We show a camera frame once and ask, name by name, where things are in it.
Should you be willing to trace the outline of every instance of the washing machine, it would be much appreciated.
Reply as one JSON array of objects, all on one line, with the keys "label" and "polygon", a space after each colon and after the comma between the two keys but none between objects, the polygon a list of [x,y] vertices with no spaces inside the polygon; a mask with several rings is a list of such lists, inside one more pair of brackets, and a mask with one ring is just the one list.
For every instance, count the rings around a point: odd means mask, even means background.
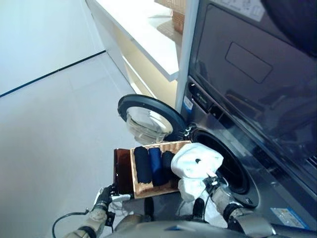
[{"label": "washing machine", "polygon": [[279,8],[267,2],[201,0],[181,112],[142,95],[122,97],[118,112],[142,144],[218,151],[217,174],[240,203],[316,231],[316,58],[281,30],[289,21],[273,23]]}]

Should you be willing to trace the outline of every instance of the white floor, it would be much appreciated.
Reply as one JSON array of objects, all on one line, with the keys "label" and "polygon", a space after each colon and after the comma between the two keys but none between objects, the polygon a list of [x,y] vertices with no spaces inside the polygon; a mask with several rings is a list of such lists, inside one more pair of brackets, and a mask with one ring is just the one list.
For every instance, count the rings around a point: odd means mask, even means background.
[{"label": "white floor", "polygon": [[91,208],[112,183],[113,149],[136,145],[117,112],[129,93],[102,54],[0,98],[0,237],[51,237],[57,217]]}]

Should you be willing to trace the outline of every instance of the black baseboard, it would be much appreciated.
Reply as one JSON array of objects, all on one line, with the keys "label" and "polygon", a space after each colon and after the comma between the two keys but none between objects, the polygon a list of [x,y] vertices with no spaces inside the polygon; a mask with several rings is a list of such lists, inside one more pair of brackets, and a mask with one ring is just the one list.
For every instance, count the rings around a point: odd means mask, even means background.
[{"label": "black baseboard", "polygon": [[27,86],[27,85],[30,85],[31,83],[34,83],[34,82],[36,82],[36,81],[39,81],[39,80],[41,80],[41,79],[43,79],[43,78],[46,78],[47,76],[50,76],[50,75],[55,74],[55,73],[57,73],[57,72],[60,72],[60,71],[62,71],[62,70],[64,70],[64,69],[66,69],[66,68],[72,67],[72,66],[74,66],[74,65],[76,65],[76,64],[78,64],[78,63],[81,63],[81,62],[83,62],[83,61],[85,61],[85,60],[89,60],[89,59],[91,59],[91,58],[93,58],[93,57],[95,57],[95,56],[101,55],[101,54],[103,54],[103,53],[105,53],[105,52],[106,52],[106,51],[100,51],[100,52],[98,52],[98,53],[96,53],[96,54],[94,54],[94,55],[92,55],[92,56],[89,56],[89,57],[87,57],[87,58],[81,59],[80,61],[77,61],[77,62],[75,62],[75,63],[71,63],[70,65],[67,65],[67,66],[65,66],[65,67],[63,67],[63,68],[60,68],[60,69],[58,69],[58,70],[55,70],[55,71],[53,71],[53,72],[51,72],[51,73],[45,74],[45,75],[43,75],[43,76],[41,76],[41,77],[39,77],[39,78],[36,78],[36,79],[34,79],[34,80],[30,81],[30,82],[27,82],[27,83],[25,83],[25,84],[23,84],[23,85],[21,85],[21,86],[19,86],[19,87],[16,87],[16,88],[14,88],[14,89],[12,89],[12,90],[10,90],[10,91],[7,91],[6,93],[1,94],[1,95],[0,95],[0,98],[3,97],[3,96],[5,96],[5,95],[8,95],[8,94],[10,94],[10,93],[13,93],[13,92],[15,92],[16,90],[19,90],[19,89],[21,89],[21,88],[23,88],[23,87],[25,87],[25,86]]}]

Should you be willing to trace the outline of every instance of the dark blue towel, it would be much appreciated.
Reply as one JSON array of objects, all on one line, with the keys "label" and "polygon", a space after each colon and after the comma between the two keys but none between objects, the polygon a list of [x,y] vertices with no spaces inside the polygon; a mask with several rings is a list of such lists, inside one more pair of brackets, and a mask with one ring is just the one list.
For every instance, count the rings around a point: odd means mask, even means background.
[{"label": "dark blue towel", "polygon": [[172,178],[178,178],[177,175],[175,175],[172,172],[172,169],[170,167],[171,163],[172,163],[172,159],[174,157],[175,154],[173,154],[170,151],[165,151],[164,153],[162,153],[162,164],[163,164],[163,173],[164,176],[170,180]]},{"label": "dark blue towel", "polygon": [[148,150],[139,146],[134,149],[134,157],[138,182],[150,183],[152,181],[152,170]]},{"label": "dark blue towel", "polygon": [[163,174],[162,158],[159,148],[149,149],[151,169],[152,169],[152,182],[154,186],[161,186],[168,182],[168,179]]}]

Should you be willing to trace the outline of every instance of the wicker basket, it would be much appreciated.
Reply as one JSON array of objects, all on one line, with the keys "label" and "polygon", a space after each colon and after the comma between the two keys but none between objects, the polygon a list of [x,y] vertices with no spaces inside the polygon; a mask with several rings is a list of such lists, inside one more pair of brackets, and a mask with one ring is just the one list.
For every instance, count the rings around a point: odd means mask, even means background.
[{"label": "wicker basket", "polygon": [[178,13],[177,11],[173,11],[172,20],[174,23],[175,31],[179,32],[180,34],[183,34],[185,16],[181,13]]},{"label": "wicker basket", "polygon": [[[170,151],[172,153],[177,153],[180,150],[180,148],[182,148],[185,144],[188,143],[191,143],[191,141],[166,142],[160,144],[151,144],[144,147],[147,149],[158,147],[160,148],[161,152]],[[174,179],[171,179],[168,183],[162,186],[153,186],[152,182],[138,183],[137,170],[135,166],[135,158],[133,152],[134,148],[130,150],[134,198],[152,197],[156,195],[178,191],[178,181]]]},{"label": "wicker basket", "polygon": [[175,31],[183,34],[186,0],[155,0],[155,2],[173,10],[172,21]]},{"label": "wicker basket", "polygon": [[185,14],[186,0],[155,0],[155,2],[171,8],[178,13]]}]

